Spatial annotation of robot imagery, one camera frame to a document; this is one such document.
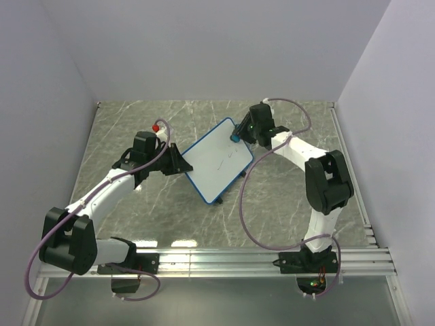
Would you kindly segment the aluminium mounting rail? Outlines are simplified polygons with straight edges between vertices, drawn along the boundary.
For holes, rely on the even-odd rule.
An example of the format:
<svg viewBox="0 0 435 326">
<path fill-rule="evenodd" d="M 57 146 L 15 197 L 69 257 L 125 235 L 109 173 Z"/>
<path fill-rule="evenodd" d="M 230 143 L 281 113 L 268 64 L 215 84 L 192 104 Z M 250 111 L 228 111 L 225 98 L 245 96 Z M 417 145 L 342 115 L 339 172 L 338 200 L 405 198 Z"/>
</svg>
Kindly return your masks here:
<svg viewBox="0 0 435 326">
<path fill-rule="evenodd" d="M 260 278 L 282 277 L 273 265 L 278 252 L 259 248 L 227 249 L 139 249 L 157 253 L 160 278 Z M 342 276 L 393 276 L 396 268 L 388 249 L 341 250 Z"/>
</svg>

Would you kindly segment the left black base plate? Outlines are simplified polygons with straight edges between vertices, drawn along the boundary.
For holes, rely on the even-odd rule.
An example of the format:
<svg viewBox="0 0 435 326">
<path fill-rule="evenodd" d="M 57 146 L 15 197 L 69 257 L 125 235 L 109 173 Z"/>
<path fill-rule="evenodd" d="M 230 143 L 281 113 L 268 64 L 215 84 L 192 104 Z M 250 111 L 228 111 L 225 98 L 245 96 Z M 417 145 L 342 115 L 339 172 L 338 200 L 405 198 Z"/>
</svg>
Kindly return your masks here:
<svg viewBox="0 0 435 326">
<path fill-rule="evenodd" d="M 132 259 L 123 263 L 110 263 L 98 266 L 98 274 L 134 274 L 137 271 L 157 274 L 160 255 L 158 253 L 136 253 Z"/>
</svg>

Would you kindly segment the right aluminium side rail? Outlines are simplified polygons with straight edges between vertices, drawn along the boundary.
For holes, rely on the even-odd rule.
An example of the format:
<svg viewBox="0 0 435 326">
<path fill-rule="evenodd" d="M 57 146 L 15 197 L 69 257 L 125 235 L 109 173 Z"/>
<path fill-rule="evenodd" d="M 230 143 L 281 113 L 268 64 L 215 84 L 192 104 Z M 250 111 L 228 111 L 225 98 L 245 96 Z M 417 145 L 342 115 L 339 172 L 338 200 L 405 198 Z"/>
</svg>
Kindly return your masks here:
<svg viewBox="0 0 435 326">
<path fill-rule="evenodd" d="M 338 141 L 340 143 L 341 149 L 342 149 L 343 154 L 345 156 L 345 160 L 346 160 L 346 163 L 347 163 L 347 166 L 349 169 L 349 174 L 351 176 L 351 180 L 353 183 L 354 197 L 355 197 L 355 200 L 356 200 L 356 203 L 358 205 L 358 209 L 359 209 L 359 212 L 360 212 L 360 215 L 362 218 L 364 233 L 366 235 L 366 239 L 367 239 L 368 244 L 369 244 L 368 247 L 369 248 L 379 248 L 379 244 L 378 244 L 377 239 L 375 237 L 375 233 L 373 231 L 371 222 L 370 222 L 369 217 L 368 217 L 368 213 L 366 211 L 366 207 L 364 205 L 364 201 L 362 198 L 360 187 L 358 185 L 358 181 L 356 179 L 353 165 L 351 163 L 351 157 L 350 157 L 349 152 L 347 150 L 345 138 L 343 136 L 343 132 L 341 130 L 341 126 L 340 126 L 339 121 L 338 121 L 338 116 L 337 116 L 337 112 L 336 112 L 336 103 L 329 102 L 328 104 L 329 104 L 329 109 L 330 109 L 330 113 L 332 116 L 332 121 L 334 123 L 334 127 L 335 127 L 335 130 L 337 132 Z"/>
</svg>

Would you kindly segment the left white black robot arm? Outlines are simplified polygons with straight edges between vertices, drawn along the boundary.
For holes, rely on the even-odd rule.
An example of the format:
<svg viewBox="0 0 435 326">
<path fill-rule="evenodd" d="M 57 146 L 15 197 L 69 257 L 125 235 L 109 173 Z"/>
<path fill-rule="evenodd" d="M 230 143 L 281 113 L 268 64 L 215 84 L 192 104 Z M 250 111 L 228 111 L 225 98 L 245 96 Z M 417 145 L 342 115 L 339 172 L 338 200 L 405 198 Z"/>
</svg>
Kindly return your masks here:
<svg viewBox="0 0 435 326">
<path fill-rule="evenodd" d="M 170 176 L 192 169 L 172 142 L 168 130 L 138 132 L 133 146 L 121 155 L 97 186 L 68 207 L 48 211 L 39 259 L 76 275 L 103 264 L 113 264 L 122 273 L 132 272 L 137 267 L 136 244 L 119 237 L 99 240 L 97 226 L 150 173 Z"/>
</svg>

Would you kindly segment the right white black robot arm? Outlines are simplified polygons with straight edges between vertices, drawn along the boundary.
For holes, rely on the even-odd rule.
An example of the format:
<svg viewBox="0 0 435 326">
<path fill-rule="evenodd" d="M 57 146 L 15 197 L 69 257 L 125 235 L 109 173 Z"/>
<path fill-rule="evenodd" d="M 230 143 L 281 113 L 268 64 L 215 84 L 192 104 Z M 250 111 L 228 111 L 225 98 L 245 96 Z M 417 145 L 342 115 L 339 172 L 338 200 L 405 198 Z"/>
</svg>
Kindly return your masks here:
<svg viewBox="0 0 435 326">
<path fill-rule="evenodd" d="M 301 266 L 313 272 L 323 265 L 324 256 L 338 243 L 334 237 L 335 226 L 338 216 L 354 195 L 353 183 L 341 151 L 326 151 L 299 138 L 312 127 L 311 117 L 301 104 L 292 102 L 306 117 L 307 125 L 291 131 L 275 124 L 270 103 L 271 100 L 266 98 L 251 106 L 241 123 L 234 127 L 230 139 L 234 143 L 258 144 L 267 150 L 249 166 L 245 180 L 261 161 L 273 153 L 289 160 L 304 173 L 311 216 L 307 233 L 298 247 Z"/>
</svg>

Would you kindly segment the blue framed small whiteboard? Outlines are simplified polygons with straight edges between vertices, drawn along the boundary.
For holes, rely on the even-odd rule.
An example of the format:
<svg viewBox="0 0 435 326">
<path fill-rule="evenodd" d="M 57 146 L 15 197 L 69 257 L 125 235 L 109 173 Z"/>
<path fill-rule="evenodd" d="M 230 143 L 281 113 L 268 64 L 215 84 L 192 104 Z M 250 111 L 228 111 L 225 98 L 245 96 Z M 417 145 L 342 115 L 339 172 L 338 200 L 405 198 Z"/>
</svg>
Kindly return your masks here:
<svg viewBox="0 0 435 326">
<path fill-rule="evenodd" d="M 254 161 L 249 146 L 230 139 L 236 124 L 224 118 L 182 153 L 193 167 L 187 178 L 207 204 L 220 200 L 221 195 Z"/>
</svg>

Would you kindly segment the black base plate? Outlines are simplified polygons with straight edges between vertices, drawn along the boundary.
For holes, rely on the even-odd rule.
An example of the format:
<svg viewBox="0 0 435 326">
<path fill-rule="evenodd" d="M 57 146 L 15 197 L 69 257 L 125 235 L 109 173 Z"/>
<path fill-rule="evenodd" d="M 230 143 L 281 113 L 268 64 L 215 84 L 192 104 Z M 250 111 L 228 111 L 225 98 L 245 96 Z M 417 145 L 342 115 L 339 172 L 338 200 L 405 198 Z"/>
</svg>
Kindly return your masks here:
<svg viewBox="0 0 435 326">
<path fill-rule="evenodd" d="M 339 259 L 334 251 L 312 253 L 308 251 L 280 252 L 273 265 L 281 274 L 335 273 Z"/>
<path fill-rule="evenodd" d="M 137 271 L 157 274 L 160 255 L 158 253 L 136 253 L 132 259 L 123 263 L 110 263 L 98 266 L 98 274 L 134 274 Z"/>
</svg>

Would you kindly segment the blue whiteboard eraser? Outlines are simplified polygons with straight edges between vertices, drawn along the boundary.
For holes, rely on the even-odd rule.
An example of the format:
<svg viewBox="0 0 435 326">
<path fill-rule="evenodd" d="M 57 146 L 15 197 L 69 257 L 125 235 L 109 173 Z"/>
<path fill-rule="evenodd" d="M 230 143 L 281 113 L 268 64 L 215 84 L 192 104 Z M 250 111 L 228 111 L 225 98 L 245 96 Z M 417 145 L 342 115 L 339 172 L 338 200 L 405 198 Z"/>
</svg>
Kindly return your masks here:
<svg viewBox="0 0 435 326">
<path fill-rule="evenodd" d="M 239 136 L 236 135 L 236 134 L 232 134 L 231 137 L 230 137 L 230 139 L 231 139 L 231 141 L 233 141 L 233 142 L 235 142 L 235 143 L 238 143 L 238 142 L 240 141 Z"/>
</svg>

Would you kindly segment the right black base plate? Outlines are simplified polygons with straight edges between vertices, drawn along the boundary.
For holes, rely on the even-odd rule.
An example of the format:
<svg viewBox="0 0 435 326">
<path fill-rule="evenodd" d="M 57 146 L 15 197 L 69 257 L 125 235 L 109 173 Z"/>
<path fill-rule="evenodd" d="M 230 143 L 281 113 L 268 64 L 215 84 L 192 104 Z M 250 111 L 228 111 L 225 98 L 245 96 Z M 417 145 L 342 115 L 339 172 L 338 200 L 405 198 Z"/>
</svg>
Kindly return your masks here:
<svg viewBox="0 0 435 326">
<path fill-rule="evenodd" d="M 280 252 L 273 265 L 281 274 L 335 273 L 339 259 L 334 251 L 312 253 L 308 251 Z"/>
</svg>

